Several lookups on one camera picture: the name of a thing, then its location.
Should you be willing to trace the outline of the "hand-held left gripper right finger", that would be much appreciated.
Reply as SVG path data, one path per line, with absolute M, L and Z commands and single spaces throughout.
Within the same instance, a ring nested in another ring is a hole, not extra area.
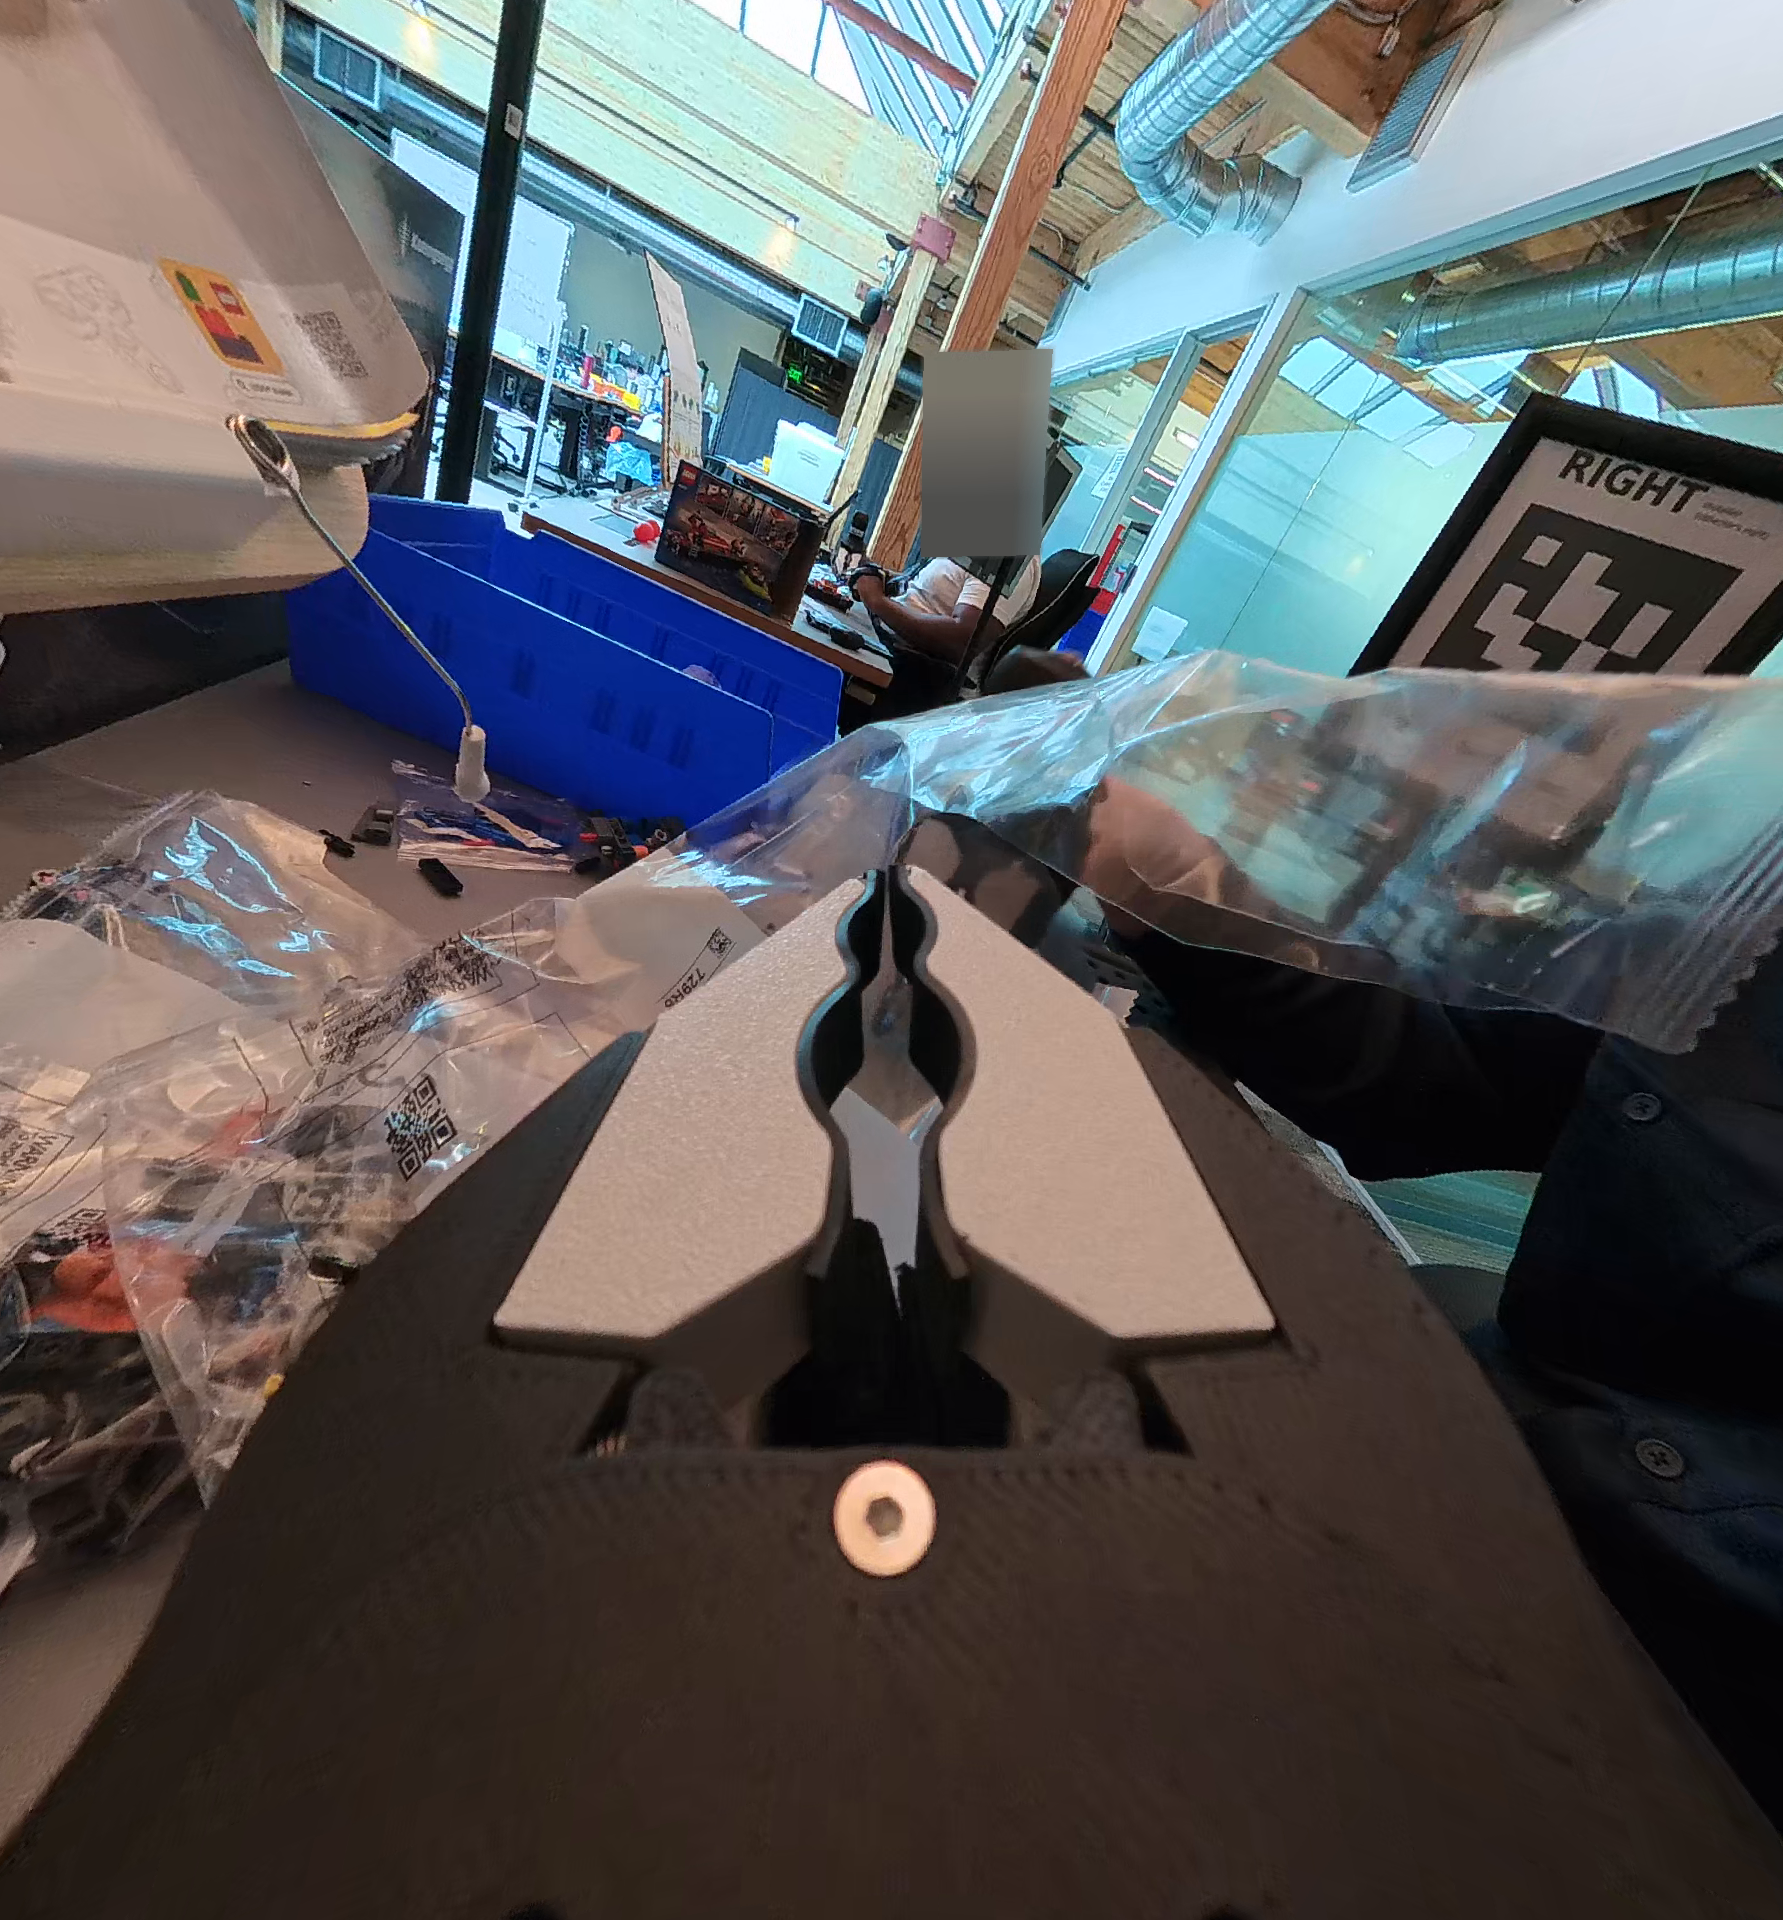
M 924 871 L 894 872 L 894 963 L 940 1103 L 903 1285 L 914 1437 L 1187 1447 L 1154 1363 L 1278 1319 L 1124 1023 Z

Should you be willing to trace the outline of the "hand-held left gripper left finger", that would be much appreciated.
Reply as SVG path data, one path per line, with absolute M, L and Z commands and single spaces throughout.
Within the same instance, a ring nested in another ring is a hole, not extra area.
M 493 1332 L 613 1360 L 583 1447 L 844 1447 L 899 1416 L 899 1285 L 844 1127 L 886 884 L 865 872 L 665 1011 L 526 1252 Z

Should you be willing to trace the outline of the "clear bag white strip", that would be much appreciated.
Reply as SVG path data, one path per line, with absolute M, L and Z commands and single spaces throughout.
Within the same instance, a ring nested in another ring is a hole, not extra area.
M 723 900 L 762 936 L 972 823 L 1076 885 L 1095 785 L 1225 859 L 1232 947 L 1685 1053 L 1783 938 L 1783 678 L 1325 678 L 1236 653 L 868 726 L 596 900 Z

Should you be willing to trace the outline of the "person's right forearm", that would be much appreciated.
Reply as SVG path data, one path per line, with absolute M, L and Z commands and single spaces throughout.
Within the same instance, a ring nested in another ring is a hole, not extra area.
M 1121 943 L 1196 1061 L 1364 1182 L 1542 1170 L 1604 1041 L 1547 1013 L 1437 1004 L 1154 929 Z

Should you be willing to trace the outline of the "large clear lego parts bag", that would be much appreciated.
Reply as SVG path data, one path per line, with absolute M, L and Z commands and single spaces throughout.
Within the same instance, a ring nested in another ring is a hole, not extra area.
M 305 1342 L 663 988 L 632 900 L 419 936 L 245 802 L 170 802 L 0 921 L 87 1066 L 117 1289 L 206 1501 Z

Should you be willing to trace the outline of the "red lego set box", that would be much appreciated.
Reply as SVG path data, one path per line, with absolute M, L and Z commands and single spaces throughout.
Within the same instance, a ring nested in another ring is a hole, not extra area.
M 655 548 L 661 568 L 791 623 L 806 598 L 827 511 L 737 466 L 679 461 Z

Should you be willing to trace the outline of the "dark lego set box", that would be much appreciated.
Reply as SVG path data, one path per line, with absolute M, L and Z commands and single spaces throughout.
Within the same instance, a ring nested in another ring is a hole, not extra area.
M 368 466 L 368 488 L 371 492 L 430 495 L 464 217 L 312 96 L 290 81 L 282 81 L 280 90 L 384 291 L 422 350 L 429 372 L 429 395 L 414 434 L 394 457 Z

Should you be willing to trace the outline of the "crumpled clear plastic bag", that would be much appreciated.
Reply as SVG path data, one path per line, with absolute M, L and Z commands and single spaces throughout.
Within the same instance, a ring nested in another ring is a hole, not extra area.
M 684 839 L 676 814 L 591 814 L 567 802 L 493 785 L 464 802 L 447 777 L 394 760 L 394 847 L 409 866 L 435 859 L 451 872 L 547 872 L 608 877 Z

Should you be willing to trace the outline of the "blue plastic bin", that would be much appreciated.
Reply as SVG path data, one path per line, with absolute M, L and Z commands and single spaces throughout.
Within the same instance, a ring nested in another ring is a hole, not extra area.
M 582 809 L 695 825 L 836 740 L 840 664 L 497 508 L 373 492 L 356 562 L 491 772 Z

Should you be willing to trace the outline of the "black office chair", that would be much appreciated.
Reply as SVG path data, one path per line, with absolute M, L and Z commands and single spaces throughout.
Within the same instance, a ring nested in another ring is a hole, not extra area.
M 1039 686 L 1091 680 L 1080 653 L 1066 653 L 1063 641 L 1095 601 L 1097 554 L 1063 548 L 1042 564 L 1042 587 L 1029 612 L 1008 624 L 985 651 L 975 692 L 1001 696 Z

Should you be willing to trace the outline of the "person's torso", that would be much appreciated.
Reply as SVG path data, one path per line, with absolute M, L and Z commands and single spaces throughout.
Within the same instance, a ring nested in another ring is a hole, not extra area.
M 1501 1347 L 1588 1563 L 1783 1835 L 1783 941 L 1693 1049 L 1548 1016 Z

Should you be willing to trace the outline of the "clear bag over white base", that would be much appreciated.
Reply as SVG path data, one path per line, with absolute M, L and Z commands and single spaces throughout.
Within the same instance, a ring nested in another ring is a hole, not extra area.
M 0 924 L 0 1268 L 92 1199 L 108 1131 L 96 1074 L 233 1013 L 211 984 L 86 925 Z

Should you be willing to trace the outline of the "wooden background desk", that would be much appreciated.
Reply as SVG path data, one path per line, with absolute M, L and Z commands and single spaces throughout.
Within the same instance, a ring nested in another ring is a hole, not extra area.
M 860 636 L 848 620 L 836 624 L 836 634 L 827 634 L 807 616 L 811 612 L 815 612 L 815 606 L 800 606 L 791 620 L 778 620 L 774 612 L 745 606 L 723 590 L 707 582 L 698 582 L 692 576 L 663 564 L 655 554 L 655 545 L 644 545 L 632 537 L 624 516 L 608 514 L 591 500 L 547 500 L 543 514 L 526 508 L 521 514 L 513 511 L 509 520 L 529 535 L 551 535 L 556 540 L 567 540 L 583 554 L 608 558 L 618 568 L 637 572 L 640 577 L 663 587 L 665 595 L 684 595 L 686 601 L 700 603 L 707 612 L 731 616 L 745 627 L 769 634 L 771 639 L 778 639 L 814 659 L 823 659 L 840 667 L 848 680 L 865 686 L 864 699 L 868 703 L 874 703 L 878 693 L 894 680 L 891 653 L 878 647 L 876 639 Z

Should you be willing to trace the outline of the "clear bag black orange parts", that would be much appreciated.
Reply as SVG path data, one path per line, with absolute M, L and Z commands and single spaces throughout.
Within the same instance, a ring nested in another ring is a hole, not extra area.
M 42 1561 L 121 1555 L 214 1501 L 368 1256 L 254 1186 L 239 1220 L 132 1206 L 0 1272 L 0 1514 Z

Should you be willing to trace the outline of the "black vertical pole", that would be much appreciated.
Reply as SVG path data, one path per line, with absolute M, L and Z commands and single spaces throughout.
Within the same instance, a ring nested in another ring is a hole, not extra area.
M 502 6 L 472 206 L 472 248 L 448 361 L 447 419 L 438 433 L 435 495 L 447 504 L 469 504 L 472 498 L 476 457 L 493 368 L 497 313 L 513 214 L 521 198 L 526 122 L 533 103 L 543 23 L 547 2 Z

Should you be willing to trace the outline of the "instruction booklet stack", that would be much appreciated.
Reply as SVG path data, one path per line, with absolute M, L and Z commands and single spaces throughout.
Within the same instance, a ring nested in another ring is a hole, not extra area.
M 414 429 L 425 357 L 235 6 L 0 6 L 0 384 Z

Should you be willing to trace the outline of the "wooden support post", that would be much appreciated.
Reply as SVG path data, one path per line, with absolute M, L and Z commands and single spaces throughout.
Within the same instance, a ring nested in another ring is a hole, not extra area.
M 1055 169 L 1066 159 L 1124 10 L 1124 2 L 1071 2 L 1059 19 L 1042 80 L 1026 105 L 1001 192 L 963 276 L 946 350 L 993 347 L 1026 248 L 1048 208 Z M 942 380 L 934 366 L 924 372 L 924 401 L 874 528 L 870 558 L 889 568 L 906 564 L 920 533 L 927 429 L 942 407 Z

